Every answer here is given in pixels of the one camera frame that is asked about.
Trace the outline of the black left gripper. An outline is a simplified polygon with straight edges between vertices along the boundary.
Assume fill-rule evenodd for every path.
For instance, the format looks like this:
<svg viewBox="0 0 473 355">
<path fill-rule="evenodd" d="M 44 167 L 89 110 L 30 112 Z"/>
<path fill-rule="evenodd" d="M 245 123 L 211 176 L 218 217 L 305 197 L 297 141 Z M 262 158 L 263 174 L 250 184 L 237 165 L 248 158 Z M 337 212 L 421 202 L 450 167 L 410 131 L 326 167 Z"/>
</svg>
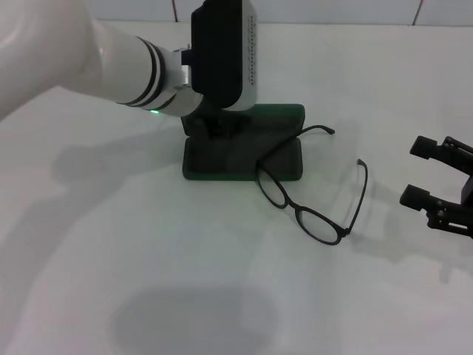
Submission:
<svg viewBox="0 0 473 355">
<path fill-rule="evenodd" d="M 201 116 L 208 124 L 207 130 L 210 139 L 232 139 L 237 133 L 235 126 L 251 121 L 251 117 L 246 111 L 233 112 L 210 108 L 203 110 Z"/>
</svg>

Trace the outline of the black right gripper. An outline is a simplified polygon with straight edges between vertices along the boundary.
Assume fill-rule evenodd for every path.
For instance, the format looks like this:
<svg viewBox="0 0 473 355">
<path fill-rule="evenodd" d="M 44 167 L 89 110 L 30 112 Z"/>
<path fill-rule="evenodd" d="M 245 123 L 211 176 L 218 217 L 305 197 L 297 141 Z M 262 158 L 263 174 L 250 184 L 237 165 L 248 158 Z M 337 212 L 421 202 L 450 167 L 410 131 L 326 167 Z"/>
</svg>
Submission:
<svg viewBox="0 0 473 355">
<path fill-rule="evenodd" d="M 430 195 L 430 192 L 408 185 L 401 195 L 400 204 L 415 211 L 426 212 L 427 226 L 472 238 L 473 176 L 472 148 L 452 137 L 442 144 L 418 136 L 409 153 L 423 159 L 434 159 L 470 177 L 461 190 L 460 204 Z"/>
</svg>

